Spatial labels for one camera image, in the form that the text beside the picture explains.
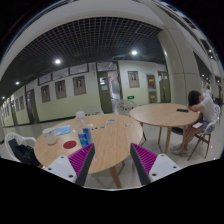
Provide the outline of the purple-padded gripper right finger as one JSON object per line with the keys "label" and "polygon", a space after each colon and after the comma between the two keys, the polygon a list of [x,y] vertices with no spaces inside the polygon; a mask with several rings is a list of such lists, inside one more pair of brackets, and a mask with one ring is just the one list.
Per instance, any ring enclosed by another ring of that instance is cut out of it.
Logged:
{"label": "purple-padded gripper right finger", "polygon": [[155,154],[137,144],[130,145],[130,153],[142,185],[147,185],[180,170],[180,167],[166,154]]}

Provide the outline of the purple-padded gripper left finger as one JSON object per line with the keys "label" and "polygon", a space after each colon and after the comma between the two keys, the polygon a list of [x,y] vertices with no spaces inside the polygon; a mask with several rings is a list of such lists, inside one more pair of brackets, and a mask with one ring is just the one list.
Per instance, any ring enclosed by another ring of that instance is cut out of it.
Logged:
{"label": "purple-padded gripper left finger", "polygon": [[69,156],[60,155],[45,168],[45,171],[83,186],[94,156],[95,147],[94,144],[90,144]]}

